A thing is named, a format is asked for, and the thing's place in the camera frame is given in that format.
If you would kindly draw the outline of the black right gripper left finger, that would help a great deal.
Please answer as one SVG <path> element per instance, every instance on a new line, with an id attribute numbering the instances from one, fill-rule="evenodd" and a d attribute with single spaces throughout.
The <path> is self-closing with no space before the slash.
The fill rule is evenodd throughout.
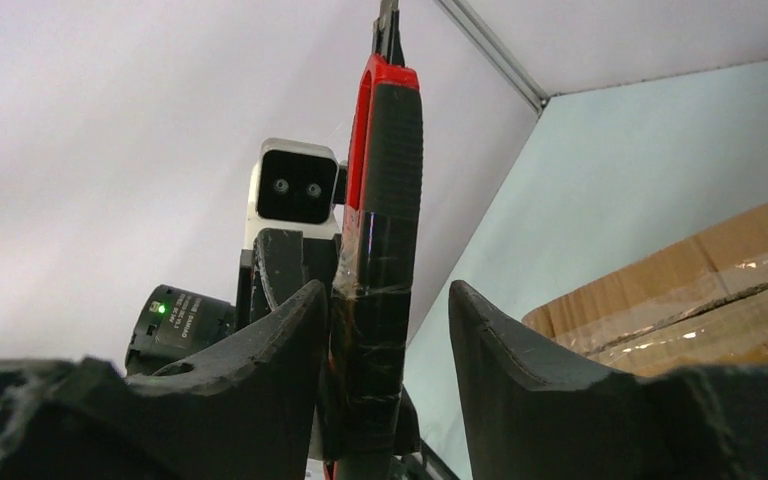
<path id="1" fill-rule="evenodd" d="M 93 357 L 0 360 L 0 479 L 300 479 L 323 358 L 326 292 L 154 376 Z"/>

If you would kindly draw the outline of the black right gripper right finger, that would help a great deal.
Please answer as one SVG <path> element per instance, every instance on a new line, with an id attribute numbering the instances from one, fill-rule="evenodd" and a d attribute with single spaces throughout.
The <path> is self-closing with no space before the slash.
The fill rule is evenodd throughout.
<path id="1" fill-rule="evenodd" d="M 476 479 L 768 479 L 768 366 L 644 378 L 574 353 L 468 283 L 448 317 Z"/>

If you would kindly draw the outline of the red black utility knife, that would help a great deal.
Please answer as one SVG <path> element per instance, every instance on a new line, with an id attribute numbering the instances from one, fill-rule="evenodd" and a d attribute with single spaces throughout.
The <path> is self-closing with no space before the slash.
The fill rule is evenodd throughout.
<path id="1" fill-rule="evenodd" d="M 358 92 L 333 281 L 334 463 L 345 478 L 384 476 L 395 451 L 422 178 L 418 75 L 405 64 L 399 4 L 383 1 Z"/>

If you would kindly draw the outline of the brown cardboard express box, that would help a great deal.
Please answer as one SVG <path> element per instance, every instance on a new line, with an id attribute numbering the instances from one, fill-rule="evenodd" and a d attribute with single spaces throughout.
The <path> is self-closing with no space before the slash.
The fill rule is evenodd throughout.
<path id="1" fill-rule="evenodd" d="M 768 364 L 768 203 L 554 299 L 523 323 L 638 375 Z"/>

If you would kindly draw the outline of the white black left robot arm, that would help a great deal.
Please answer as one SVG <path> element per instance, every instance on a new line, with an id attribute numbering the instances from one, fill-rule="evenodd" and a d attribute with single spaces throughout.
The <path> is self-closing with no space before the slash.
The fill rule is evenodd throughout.
<path id="1" fill-rule="evenodd" d="M 341 235 L 308 238 L 266 228 L 241 251 L 236 302 L 159 285 L 142 308 L 125 356 L 126 373 L 152 375 L 271 313 L 310 280 L 333 280 Z"/>

